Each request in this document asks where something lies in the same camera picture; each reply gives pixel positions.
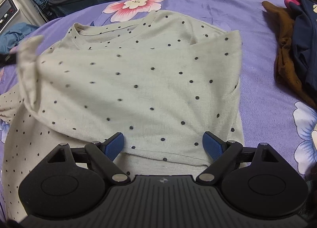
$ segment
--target blue gripper pad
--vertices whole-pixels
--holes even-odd
[[[113,161],[124,147],[124,136],[121,132],[117,132],[112,137],[102,143],[104,149],[102,152]]]
[[[227,144],[210,131],[203,134],[202,146],[214,161],[227,149]]]

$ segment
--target red and white flower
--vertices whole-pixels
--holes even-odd
[[[158,2],[163,0],[127,0],[125,2],[115,2],[109,4],[103,13],[116,13],[111,17],[111,22],[123,22],[133,18],[138,12],[150,12],[161,9],[162,5]]]

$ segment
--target blue and white flower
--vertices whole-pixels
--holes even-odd
[[[296,102],[297,109],[293,113],[297,134],[304,141],[294,153],[298,163],[298,172],[305,175],[317,162],[317,112],[303,102]]]
[[[7,134],[9,132],[10,124],[0,119],[0,130],[1,132],[1,142],[5,143],[5,139],[7,138]]]

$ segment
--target brown garment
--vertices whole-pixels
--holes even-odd
[[[275,81],[287,85],[303,101],[317,110],[315,102],[303,90],[302,82],[295,73],[291,50],[294,20],[290,16],[290,11],[286,8],[277,7],[267,1],[262,2],[262,6],[270,15],[278,18],[280,25],[280,30],[277,34],[278,55],[276,56],[274,66]]]

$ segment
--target control panel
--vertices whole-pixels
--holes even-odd
[[[19,11],[14,0],[4,0],[0,4],[0,32]]]

